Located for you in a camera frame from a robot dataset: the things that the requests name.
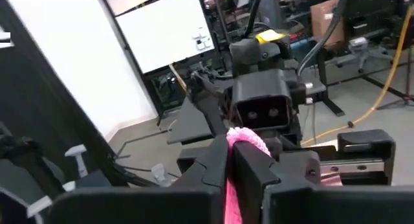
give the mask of yellow object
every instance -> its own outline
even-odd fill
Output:
[[[271,41],[279,40],[285,36],[286,36],[285,34],[277,33],[276,31],[270,29],[260,34],[257,34],[256,39],[259,40],[260,44],[262,44],[262,43],[269,43]]]
[[[378,107],[378,105],[380,105],[382,99],[385,97],[385,95],[387,93],[387,90],[388,90],[388,87],[391,85],[391,82],[393,81],[395,71],[397,70],[397,66],[398,66],[401,51],[402,51],[402,46],[404,44],[404,39],[406,38],[409,19],[411,18],[413,13],[414,13],[414,9],[413,9],[413,5],[411,5],[407,10],[406,18],[404,20],[404,24],[403,24],[402,29],[401,29],[400,40],[398,42],[397,52],[395,53],[395,56],[394,56],[393,66],[391,67],[391,71],[389,72],[387,82],[385,83],[384,88],[382,89],[380,96],[377,98],[374,105],[364,115],[362,115],[360,118],[353,121],[354,125],[361,122],[361,121],[363,121],[363,120],[365,120],[372,112],[374,112],[376,107]],[[335,128],[335,129],[331,129],[329,131],[326,131],[324,133],[319,134],[318,136],[316,136],[314,138],[311,138],[309,140],[305,140],[305,141],[301,142],[301,144],[310,143],[310,142],[315,141],[316,139],[318,139],[320,137],[323,137],[323,136],[326,136],[328,134],[335,133],[337,131],[341,131],[341,130],[344,130],[344,129],[347,129],[347,128],[348,128],[348,125],[341,126],[341,127]]]

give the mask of concrete floor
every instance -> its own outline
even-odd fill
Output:
[[[406,55],[402,56],[401,62],[406,61]],[[389,67],[388,62],[381,60],[368,61],[365,71],[374,71]],[[382,82],[386,81],[389,71],[384,71],[372,75]],[[328,68],[329,82],[343,80],[357,75],[355,64],[337,68],[335,66]],[[404,90],[406,79],[406,68],[401,67],[397,70],[392,87],[399,91]],[[411,83],[411,93],[414,93],[414,82]],[[315,132],[316,134],[343,126],[349,120],[355,120],[363,115],[375,103],[381,89],[368,83],[365,80],[358,79],[351,82],[342,83],[329,88],[332,101],[339,105],[344,111],[345,116],[336,117],[327,109],[323,103],[315,104]],[[387,93],[382,103],[392,102],[398,97]],[[300,120],[303,128],[304,139],[312,138],[312,110],[305,120],[308,107],[300,107]],[[396,185],[414,185],[414,144],[413,126],[414,126],[414,107],[397,108],[383,111],[375,111],[369,118],[358,123],[354,130],[366,129],[384,129],[397,142],[397,152],[394,167],[393,182]],[[167,129],[168,126],[176,119],[178,113],[174,113],[162,121],[161,129]],[[197,142],[194,144],[182,146],[181,144],[167,145],[169,133],[148,137],[142,140],[135,140],[140,137],[158,133],[160,129],[156,126],[156,120],[143,124],[122,129],[110,141],[114,151],[118,151],[127,141],[128,142],[121,155],[130,155],[125,159],[119,159],[119,164],[131,166],[134,168],[150,169],[152,166],[162,163],[168,172],[179,175],[179,169],[175,163],[181,149],[194,148],[209,145],[210,140]],[[335,134],[330,134],[318,139],[318,142],[325,142],[336,138]],[[135,172],[139,176],[154,180],[151,173]]]

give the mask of pink towel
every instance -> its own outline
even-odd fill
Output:
[[[270,157],[270,152],[263,140],[248,128],[230,128],[227,133],[227,142],[230,147],[229,156],[232,156],[233,144],[237,141],[247,141],[265,152]],[[239,201],[235,186],[229,177],[226,185],[226,206],[224,212],[224,224],[242,224]]]

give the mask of black metal frame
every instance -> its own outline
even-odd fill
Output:
[[[329,87],[334,86],[334,85],[338,85],[338,84],[342,84],[344,82],[350,82],[350,81],[353,81],[355,79],[361,78],[361,79],[364,79],[365,81],[367,81],[367,82],[369,82],[369,83],[371,83],[371,84],[373,84],[373,85],[375,85],[375,86],[377,86],[381,89],[384,88],[383,83],[381,83],[378,80],[375,80],[373,78],[370,78],[369,75],[389,70],[390,69],[389,67],[385,68],[385,69],[380,69],[380,70],[377,70],[377,71],[373,71],[373,72],[370,72],[370,73],[364,73],[364,74],[361,74],[359,76],[355,76],[353,78],[348,78],[348,79],[344,79],[344,80],[341,80],[341,81],[338,81],[338,82],[333,82],[333,83],[328,84],[327,76],[326,76],[326,64],[325,64],[326,57],[325,57],[325,53],[326,53],[326,50],[322,49],[316,57],[316,61],[317,61],[317,64],[318,64],[318,72],[319,72],[319,76],[320,76],[320,81],[326,87],[326,90],[324,92],[321,92],[320,94],[318,94],[317,98],[318,98],[318,101],[322,101],[337,117],[344,116],[345,113],[342,111],[342,109],[340,107],[338,107],[329,98]],[[400,63],[400,64],[398,64],[397,67],[407,65],[409,63],[410,62]],[[405,99],[406,97],[409,97],[409,100],[414,101],[414,98],[412,96],[405,95],[404,93],[401,93],[400,91],[397,91],[396,89],[394,89],[392,87],[388,87],[387,91],[392,93],[395,96],[398,96],[398,97],[402,98],[402,99]]]
[[[50,95],[59,104],[62,119],[65,120],[92,156],[108,181],[113,186],[156,186],[147,179],[137,177],[116,165],[116,153],[108,145],[89,117],[71,96],[65,85],[56,76],[54,69],[39,50],[24,24],[8,0],[0,0],[1,25],[13,34],[13,43],[33,65],[42,82],[49,87]]]
[[[414,102],[414,97],[413,95],[410,94],[410,83],[411,83],[411,57],[412,57],[412,48],[408,47],[408,60],[407,60],[407,70],[406,70],[406,87],[405,87],[405,93],[401,93],[400,91],[397,91],[396,89],[392,88],[392,87],[388,87],[387,91],[390,92],[391,94],[398,96],[400,99],[394,101],[394,102],[390,102],[388,104],[384,104],[382,106],[378,106],[376,109],[377,110],[383,110],[383,109],[388,109],[394,106],[400,106],[400,107],[405,107],[405,106],[412,106],[412,104],[410,104],[409,102],[412,101]],[[380,82],[369,78],[365,80],[367,82],[371,82],[374,85],[379,86],[380,88],[384,88],[384,84],[381,84]]]
[[[223,16],[223,11],[221,10],[221,5],[219,0],[214,0],[215,5],[216,5],[216,9],[217,9],[217,13],[219,15],[219,22],[220,22],[220,27],[221,27],[221,32],[224,34],[224,38],[226,40],[226,43],[229,44],[230,43],[230,38],[228,37],[228,31],[227,31],[227,24],[226,24],[226,20],[224,19]],[[201,5],[202,5],[202,9],[203,12],[205,13],[206,11],[206,6],[204,5],[204,1],[201,0]]]
[[[326,90],[319,94],[319,99],[322,101],[337,117],[344,116],[345,113],[329,98],[329,89],[326,77],[326,49],[322,49],[316,56],[316,63],[318,64],[318,71],[321,83],[326,87]]]

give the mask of white label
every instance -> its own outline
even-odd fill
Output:
[[[334,14],[325,14],[324,17],[325,17],[325,20],[332,19],[334,17]]]

